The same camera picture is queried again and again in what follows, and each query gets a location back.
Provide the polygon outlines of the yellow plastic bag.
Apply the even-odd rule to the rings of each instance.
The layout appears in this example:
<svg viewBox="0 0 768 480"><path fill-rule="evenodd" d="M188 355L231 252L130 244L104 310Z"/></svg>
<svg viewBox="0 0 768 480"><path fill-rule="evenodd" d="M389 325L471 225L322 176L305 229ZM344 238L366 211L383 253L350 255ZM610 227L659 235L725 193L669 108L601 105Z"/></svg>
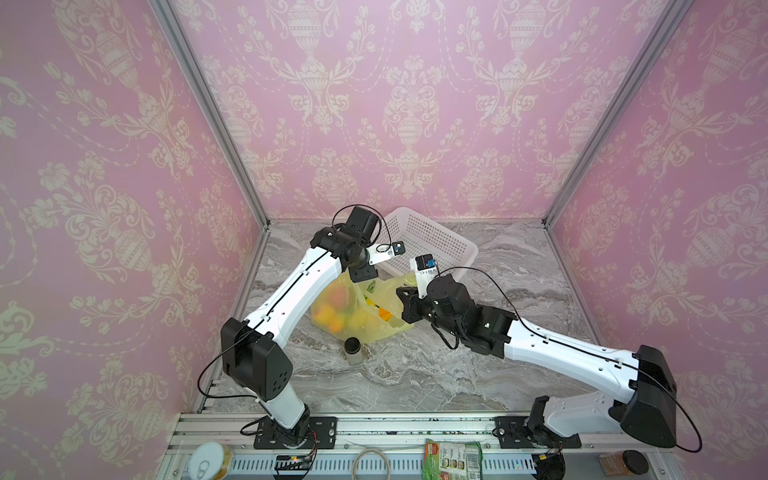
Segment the yellow plastic bag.
<svg viewBox="0 0 768 480"><path fill-rule="evenodd" d="M415 286L413 273L353 283L344 272L311 305L311 323L339 340L355 337L362 344L392 337L412 328L401 318L396 289Z"/></svg>

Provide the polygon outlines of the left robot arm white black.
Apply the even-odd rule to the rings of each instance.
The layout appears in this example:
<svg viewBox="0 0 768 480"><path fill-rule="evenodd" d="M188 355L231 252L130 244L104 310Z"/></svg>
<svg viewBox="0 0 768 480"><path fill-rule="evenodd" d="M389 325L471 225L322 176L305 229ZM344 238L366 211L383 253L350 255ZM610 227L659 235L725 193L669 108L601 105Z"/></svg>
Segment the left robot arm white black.
<svg viewBox="0 0 768 480"><path fill-rule="evenodd" d="M260 307L221 328L223 373L259 402L289 444L307 435L310 409L291 385L293 364L285 345L319 294L342 273L377 274L374 233L384 222L369 206L350 209L345 221L315 233L297 267Z"/></svg>

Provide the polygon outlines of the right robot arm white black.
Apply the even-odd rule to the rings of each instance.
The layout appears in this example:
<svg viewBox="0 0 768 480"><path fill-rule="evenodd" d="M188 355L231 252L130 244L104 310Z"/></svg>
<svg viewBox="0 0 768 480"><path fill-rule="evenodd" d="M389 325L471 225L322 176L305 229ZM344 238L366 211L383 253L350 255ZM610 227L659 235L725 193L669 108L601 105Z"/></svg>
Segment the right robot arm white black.
<svg viewBox="0 0 768 480"><path fill-rule="evenodd" d="M555 446L582 433L622 431L647 445L676 447L677 385L660 350L611 349L559 334L514 309L476 303L450 275L396 294L405 322L428 322L438 334L453 335L455 348L533 364L592 387L567 398L538 397L526 420L535 442Z"/></svg>

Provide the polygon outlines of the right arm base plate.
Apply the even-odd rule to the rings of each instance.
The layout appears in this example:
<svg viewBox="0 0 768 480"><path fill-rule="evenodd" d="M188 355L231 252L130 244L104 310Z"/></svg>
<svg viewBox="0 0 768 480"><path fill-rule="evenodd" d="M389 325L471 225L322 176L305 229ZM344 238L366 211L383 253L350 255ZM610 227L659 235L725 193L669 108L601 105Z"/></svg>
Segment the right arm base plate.
<svg viewBox="0 0 768 480"><path fill-rule="evenodd" d="M543 425L541 421L524 416L497 416L492 435L502 449L579 449L582 442L578 434L562 437Z"/></svg>

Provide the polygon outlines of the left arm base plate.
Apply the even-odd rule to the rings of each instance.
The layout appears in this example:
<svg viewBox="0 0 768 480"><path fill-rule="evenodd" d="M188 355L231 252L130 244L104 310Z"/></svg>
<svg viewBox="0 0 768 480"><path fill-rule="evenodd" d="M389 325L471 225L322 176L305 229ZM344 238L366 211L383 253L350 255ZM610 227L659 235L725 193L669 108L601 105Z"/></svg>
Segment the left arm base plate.
<svg viewBox="0 0 768 480"><path fill-rule="evenodd" d="M280 426L269 417L257 423L253 440L255 450L310 449L332 450L336 445L338 418L310 416L292 429Z"/></svg>

